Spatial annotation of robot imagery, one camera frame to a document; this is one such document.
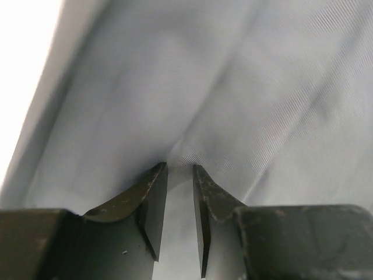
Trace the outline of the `grey skirt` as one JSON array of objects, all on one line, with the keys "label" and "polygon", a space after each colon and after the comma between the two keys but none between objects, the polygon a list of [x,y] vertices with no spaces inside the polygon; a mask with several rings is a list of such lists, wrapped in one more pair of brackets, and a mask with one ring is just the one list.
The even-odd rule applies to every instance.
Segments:
[{"label": "grey skirt", "polygon": [[154,279],[199,279],[192,165],[247,205],[372,209],[371,1],[66,1],[2,208],[78,214],[167,162]]}]

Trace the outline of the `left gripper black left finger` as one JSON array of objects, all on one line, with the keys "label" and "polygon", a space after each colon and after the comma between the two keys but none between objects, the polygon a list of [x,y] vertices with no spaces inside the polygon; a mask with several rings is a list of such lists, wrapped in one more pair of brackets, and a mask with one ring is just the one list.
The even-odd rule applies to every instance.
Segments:
[{"label": "left gripper black left finger", "polygon": [[2,279],[151,279],[160,254],[166,163],[77,215],[66,209],[1,211]]}]

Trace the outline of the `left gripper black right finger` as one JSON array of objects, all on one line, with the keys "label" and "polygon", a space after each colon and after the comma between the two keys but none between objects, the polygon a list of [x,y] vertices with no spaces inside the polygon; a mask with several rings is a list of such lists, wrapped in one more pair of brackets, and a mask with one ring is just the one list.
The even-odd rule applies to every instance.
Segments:
[{"label": "left gripper black right finger", "polygon": [[203,279],[371,279],[372,215],[355,205],[247,206],[193,167]]}]

